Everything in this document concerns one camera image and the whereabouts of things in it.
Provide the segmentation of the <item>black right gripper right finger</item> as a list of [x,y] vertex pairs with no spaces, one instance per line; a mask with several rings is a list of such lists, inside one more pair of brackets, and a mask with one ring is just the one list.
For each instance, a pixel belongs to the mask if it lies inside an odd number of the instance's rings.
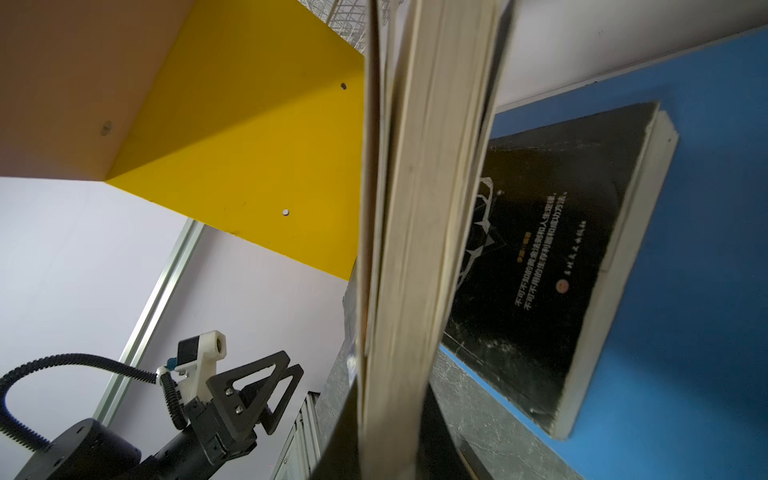
[[428,386],[425,396],[420,424],[416,478],[422,480],[476,478],[453,442],[431,385]]

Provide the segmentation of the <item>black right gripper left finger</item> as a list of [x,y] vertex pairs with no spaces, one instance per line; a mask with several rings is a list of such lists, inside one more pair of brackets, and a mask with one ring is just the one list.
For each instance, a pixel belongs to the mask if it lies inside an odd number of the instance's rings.
[[316,403],[320,458],[311,479],[360,479],[358,388],[347,360],[336,359]]

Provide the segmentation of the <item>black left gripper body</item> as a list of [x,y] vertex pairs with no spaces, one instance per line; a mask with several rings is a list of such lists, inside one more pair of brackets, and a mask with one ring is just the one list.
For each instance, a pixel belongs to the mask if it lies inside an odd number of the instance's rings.
[[193,400],[185,411],[192,414],[189,424],[142,462],[138,479],[210,479],[225,463],[256,448],[253,431],[244,440],[232,437],[213,403]]

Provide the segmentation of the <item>black book gold title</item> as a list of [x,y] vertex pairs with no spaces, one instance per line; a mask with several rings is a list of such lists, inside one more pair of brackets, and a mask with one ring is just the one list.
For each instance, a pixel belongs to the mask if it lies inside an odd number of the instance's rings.
[[571,434],[679,136],[656,102],[490,141],[444,346]]

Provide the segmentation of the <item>dark wolf cover book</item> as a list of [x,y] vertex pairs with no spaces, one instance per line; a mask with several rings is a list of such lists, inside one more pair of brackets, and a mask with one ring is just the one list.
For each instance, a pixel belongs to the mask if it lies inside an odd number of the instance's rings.
[[458,285],[512,1],[368,5],[356,267],[357,447],[365,479],[414,479],[429,378]]

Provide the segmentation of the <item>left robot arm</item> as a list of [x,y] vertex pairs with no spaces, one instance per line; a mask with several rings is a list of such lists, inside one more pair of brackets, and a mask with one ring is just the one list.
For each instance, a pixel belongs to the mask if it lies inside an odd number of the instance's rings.
[[212,397],[184,401],[171,373],[152,373],[105,357],[70,353],[28,362],[5,374],[7,395],[21,379],[58,366],[109,371],[163,390],[177,435],[156,454],[141,451],[94,418],[86,418],[52,441],[1,409],[1,432],[32,451],[20,479],[209,479],[223,465],[257,446],[255,428],[275,432],[304,371],[279,351],[206,380]]

